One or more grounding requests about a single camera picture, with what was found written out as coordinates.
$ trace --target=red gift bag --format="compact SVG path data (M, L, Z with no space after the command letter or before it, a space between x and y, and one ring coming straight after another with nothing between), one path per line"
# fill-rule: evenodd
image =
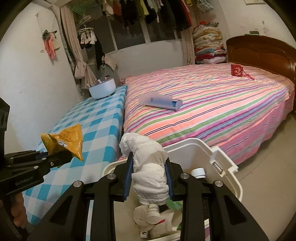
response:
M238 76L238 77L247 76L251 80L254 80L253 77L251 77L249 74L247 74L244 71L244 67L241 66L240 64L231 64L231 75Z

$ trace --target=trash bin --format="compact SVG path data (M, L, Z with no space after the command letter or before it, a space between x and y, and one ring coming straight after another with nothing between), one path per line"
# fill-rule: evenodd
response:
M188 138L164 147L171 162L181 165L184 172L190 173L195 168L202 167L206 172L209 183L221 180L229 190L242 201L242 186L235 177L237 165L218 147L210 148L203 141ZM109 164L103 170L103 176L112 173L115 167L126 161ZM140 205L131 185L130 195L124 203L114 202L115 232L117 241L143 241L133 221L133 211ZM209 235L209 220L205 220L205 235ZM175 241L180 239L180 232L165 237L152 239L153 241Z

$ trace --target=pink striped bedspread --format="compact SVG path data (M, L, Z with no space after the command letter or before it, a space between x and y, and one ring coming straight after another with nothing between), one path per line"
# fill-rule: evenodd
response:
M255 78L231 75L230 63L191 65L129 77L124 132L163 147L195 137L219 146L236 164L255 154L293 109L294 84L245 66ZM143 106L138 95L158 91L183 100L178 111Z

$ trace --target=yellow snack wrapper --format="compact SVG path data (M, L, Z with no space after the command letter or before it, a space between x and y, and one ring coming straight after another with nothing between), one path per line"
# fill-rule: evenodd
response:
M41 134L41 139L48 154L63 151L66 148L72 152L73 156L77 157L80 161L83 161L83 137L80 124L66 128L59 134Z

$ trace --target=beige curtain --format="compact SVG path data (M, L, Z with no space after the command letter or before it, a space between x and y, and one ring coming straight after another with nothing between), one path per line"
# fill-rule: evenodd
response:
M181 31L181 43L184 65L195 64L194 43L191 28Z
M69 3L60 8L65 35L69 43L70 49L76 60L76 67L74 77L75 79L82 79L81 87L88 89L87 84L93 86L97 83L94 73L91 71L87 63L83 61L81 47L77 38L77 31L75 27L74 17Z

